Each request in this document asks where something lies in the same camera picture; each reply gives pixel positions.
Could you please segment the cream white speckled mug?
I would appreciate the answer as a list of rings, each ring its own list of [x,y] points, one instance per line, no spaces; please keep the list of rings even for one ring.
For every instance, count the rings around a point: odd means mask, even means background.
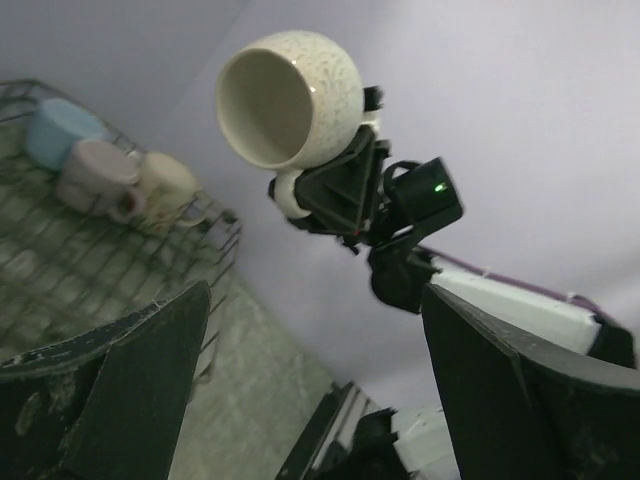
[[[380,129],[352,58],[311,31],[278,32],[239,50],[218,75],[215,101],[227,143],[275,172],[275,203],[295,220],[310,214],[294,195],[301,174],[344,152],[360,127]]]

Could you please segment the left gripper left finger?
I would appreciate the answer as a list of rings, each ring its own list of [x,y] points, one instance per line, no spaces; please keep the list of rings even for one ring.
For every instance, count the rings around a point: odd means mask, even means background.
[[[195,281],[3,362],[2,478],[168,478],[209,309]]]

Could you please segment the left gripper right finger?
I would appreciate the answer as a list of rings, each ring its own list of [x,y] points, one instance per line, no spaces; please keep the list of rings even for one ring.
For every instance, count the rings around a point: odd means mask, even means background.
[[[464,479],[635,479],[639,370],[632,334],[602,320],[576,353],[445,289],[422,296],[424,332]]]

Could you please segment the light blue mug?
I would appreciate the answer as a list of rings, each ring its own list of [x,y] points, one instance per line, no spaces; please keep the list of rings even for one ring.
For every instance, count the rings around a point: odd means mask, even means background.
[[[25,151],[36,164],[59,171],[77,141],[106,138],[105,124],[89,110],[52,98],[36,107],[27,128]]]

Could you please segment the green inside floral mug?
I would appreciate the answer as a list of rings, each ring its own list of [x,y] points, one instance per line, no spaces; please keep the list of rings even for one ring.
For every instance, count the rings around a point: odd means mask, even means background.
[[[203,199],[203,190],[189,168],[167,154],[150,151],[140,164],[138,189],[145,196],[145,206],[136,228],[159,235],[172,227],[191,228],[207,218],[207,210],[192,219],[184,217],[195,200]]]

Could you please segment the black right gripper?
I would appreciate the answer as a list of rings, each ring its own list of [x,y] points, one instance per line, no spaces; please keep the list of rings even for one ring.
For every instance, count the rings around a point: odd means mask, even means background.
[[[363,89],[365,113],[383,107],[380,86]],[[390,143],[370,127],[361,127],[348,147],[330,162],[304,171],[294,194],[310,214],[294,222],[308,232],[343,235],[354,253],[398,243],[409,248],[458,221],[464,214],[444,160],[401,160],[389,167]]]

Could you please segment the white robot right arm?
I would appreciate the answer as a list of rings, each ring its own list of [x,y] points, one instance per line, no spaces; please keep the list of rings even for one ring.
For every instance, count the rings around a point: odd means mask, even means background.
[[[483,272],[422,246],[463,213],[441,159],[386,164],[373,121],[382,94],[356,92],[364,121],[346,150],[296,182],[299,227],[369,249],[384,304],[422,317],[441,408],[382,409],[350,445],[333,440],[317,479],[635,479],[639,363],[632,334],[581,296]]]

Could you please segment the lavender mug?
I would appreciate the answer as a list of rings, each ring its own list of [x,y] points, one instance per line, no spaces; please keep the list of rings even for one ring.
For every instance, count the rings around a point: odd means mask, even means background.
[[[55,195],[82,214],[129,223],[146,202],[137,187],[139,176],[136,162],[111,143],[81,140],[69,152]]]

